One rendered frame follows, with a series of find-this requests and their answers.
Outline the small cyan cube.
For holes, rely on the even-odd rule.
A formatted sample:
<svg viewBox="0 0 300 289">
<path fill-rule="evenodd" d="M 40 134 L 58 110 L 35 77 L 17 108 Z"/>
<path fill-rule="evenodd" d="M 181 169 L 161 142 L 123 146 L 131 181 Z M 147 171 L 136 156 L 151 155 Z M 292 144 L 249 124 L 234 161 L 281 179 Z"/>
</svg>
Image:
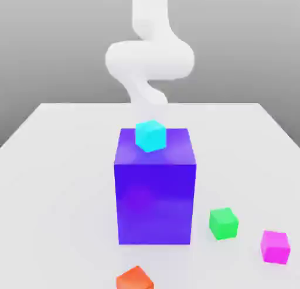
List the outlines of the small cyan cube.
<svg viewBox="0 0 300 289">
<path fill-rule="evenodd" d="M 135 144 L 150 153 L 166 147 L 166 127 L 152 120 L 135 125 Z"/>
</svg>

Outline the small green cube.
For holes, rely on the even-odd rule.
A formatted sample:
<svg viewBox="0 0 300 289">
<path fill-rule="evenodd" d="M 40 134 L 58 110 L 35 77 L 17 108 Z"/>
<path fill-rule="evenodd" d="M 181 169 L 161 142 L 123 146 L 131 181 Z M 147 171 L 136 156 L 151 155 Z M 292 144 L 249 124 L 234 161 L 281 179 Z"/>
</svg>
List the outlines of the small green cube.
<svg viewBox="0 0 300 289">
<path fill-rule="evenodd" d="M 230 208 L 210 210 L 209 228 L 215 239 L 223 240 L 235 238 L 239 220 Z"/>
</svg>

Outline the small orange cube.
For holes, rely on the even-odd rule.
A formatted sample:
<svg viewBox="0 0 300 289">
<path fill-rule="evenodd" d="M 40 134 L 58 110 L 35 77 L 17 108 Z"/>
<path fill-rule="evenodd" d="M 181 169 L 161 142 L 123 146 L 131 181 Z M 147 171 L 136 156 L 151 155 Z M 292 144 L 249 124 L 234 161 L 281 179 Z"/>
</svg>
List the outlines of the small orange cube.
<svg viewBox="0 0 300 289">
<path fill-rule="evenodd" d="M 154 289 L 154 282 L 140 266 L 135 266 L 116 279 L 117 289 Z"/>
</svg>

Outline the small magenta cube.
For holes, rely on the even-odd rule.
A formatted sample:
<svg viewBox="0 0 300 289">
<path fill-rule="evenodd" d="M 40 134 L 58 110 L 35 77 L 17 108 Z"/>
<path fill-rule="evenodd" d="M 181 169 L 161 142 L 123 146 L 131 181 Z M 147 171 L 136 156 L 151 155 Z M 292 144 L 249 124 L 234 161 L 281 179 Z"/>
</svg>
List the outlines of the small magenta cube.
<svg viewBox="0 0 300 289">
<path fill-rule="evenodd" d="M 265 262 L 287 264 L 291 247 L 286 233 L 264 230 L 260 248 Z"/>
</svg>

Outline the large purple box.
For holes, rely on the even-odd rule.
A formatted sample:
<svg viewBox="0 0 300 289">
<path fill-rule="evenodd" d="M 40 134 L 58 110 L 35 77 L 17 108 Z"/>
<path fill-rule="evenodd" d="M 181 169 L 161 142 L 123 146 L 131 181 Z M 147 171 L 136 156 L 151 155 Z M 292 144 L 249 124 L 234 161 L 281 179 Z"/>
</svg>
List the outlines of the large purple box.
<svg viewBox="0 0 300 289">
<path fill-rule="evenodd" d="M 188 245 L 196 159 L 187 129 L 167 129 L 166 148 L 146 153 L 122 128 L 114 160 L 121 245 Z"/>
</svg>

